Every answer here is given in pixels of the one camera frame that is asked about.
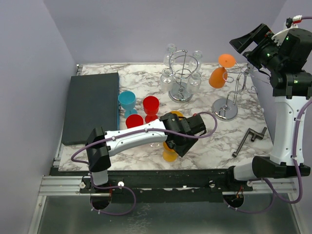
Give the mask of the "yellow-orange wine glass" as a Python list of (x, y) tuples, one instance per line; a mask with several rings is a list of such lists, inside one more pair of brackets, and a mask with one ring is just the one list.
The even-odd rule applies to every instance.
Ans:
[(163, 143), (163, 147), (163, 159), (167, 162), (174, 162), (177, 159), (178, 154), (173, 149), (170, 149), (166, 142)]

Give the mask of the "clear wine glass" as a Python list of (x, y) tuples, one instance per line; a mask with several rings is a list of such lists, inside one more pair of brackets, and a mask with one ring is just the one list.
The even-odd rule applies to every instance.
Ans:
[(160, 143), (151, 143), (150, 146), (156, 148), (160, 146)]

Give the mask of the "red plastic wine glass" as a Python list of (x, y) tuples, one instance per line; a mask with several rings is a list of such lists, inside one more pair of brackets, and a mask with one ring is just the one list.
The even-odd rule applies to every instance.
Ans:
[(159, 111), (159, 105), (160, 103), (159, 103), (158, 98), (154, 96), (147, 96), (143, 100), (143, 109), (146, 114), (146, 117), (145, 117), (146, 123), (149, 123), (151, 121), (158, 119), (157, 114)]
[(140, 116), (138, 114), (132, 114), (126, 118), (125, 124), (126, 124), (126, 127), (129, 129), (129, 128), (133, 128), (133, 127), (143, 125), (144, 120), (143, 120), (142, 116)]

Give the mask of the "dark orange wine glass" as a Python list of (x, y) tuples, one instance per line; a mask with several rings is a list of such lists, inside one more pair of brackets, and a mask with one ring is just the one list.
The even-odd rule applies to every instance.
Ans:
[(216, 68), (210, 75), (209, 84), (211, 87), (222, 88), (228, 79), (227, 68), (232, 68), (236, 65), (236, 59), (230, 54), (222, 54), (218, 58), (220, 67)]

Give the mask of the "blue plastic wine glass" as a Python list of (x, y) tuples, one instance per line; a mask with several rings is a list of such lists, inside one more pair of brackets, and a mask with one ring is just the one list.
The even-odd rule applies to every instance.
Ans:
[(119, 94), (118, 101), (121, 107), (125, 110), (124, 117), (128, 118), (130, 115), (137, 114), (136, 106), (136, 96), (131, 91), (124, 91)]

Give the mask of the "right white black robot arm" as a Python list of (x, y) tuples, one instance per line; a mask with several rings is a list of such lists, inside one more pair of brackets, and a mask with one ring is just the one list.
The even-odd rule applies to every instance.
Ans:
[(224, 185), (235, 191), (242, 181), (260, 178), (309, 176), (302, 153), (305, 110), (312, 101), (312, 76), (303, 66), (312, 51), (312, 34), (287, 28), (275, 34), (260, 24), (250, 33), (230, 41), (255, 68), (270, 72), (276, 109), (273, 148), (269, 156), (255, 156), (250, 163), (234, 166)]

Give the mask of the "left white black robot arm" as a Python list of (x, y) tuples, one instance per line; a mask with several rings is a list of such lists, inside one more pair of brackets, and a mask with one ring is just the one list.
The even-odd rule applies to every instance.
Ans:
[(103, 139), (107, 141), (87, 149), (89, 170), (93, 178), (92, 188), (98, 193), (107, 189), (110, 157), (134, 147), (162, 142), (166, 142), (167, 146), (179, 156), (184, 156), (198, 141), (193, 136), (200, 132), (206, 132), (206, 126), (200, 115), (179, 118), (173, 113), (167, 113), (148, 124), (126, 130), (104, 131), (101, 127), (95, 128), (87, 138), (86, 145)]

